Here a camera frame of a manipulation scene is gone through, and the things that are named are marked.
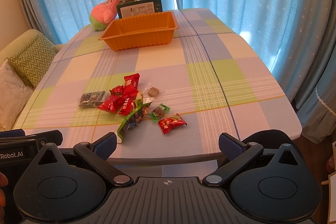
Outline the person's left hand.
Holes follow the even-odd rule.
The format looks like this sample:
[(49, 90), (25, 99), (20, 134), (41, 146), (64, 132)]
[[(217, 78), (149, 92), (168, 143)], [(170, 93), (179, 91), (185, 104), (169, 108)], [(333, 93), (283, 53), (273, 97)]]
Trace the person's left hand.
[(3, 188), (7, 185), (8, 185), (7, 177), (3, 173), (0, 173), (0, 221), (1, 223), (3, 223), (3, 219), (5, 216), (4, 207), (6, 205), (6, 196), (3, 191)]

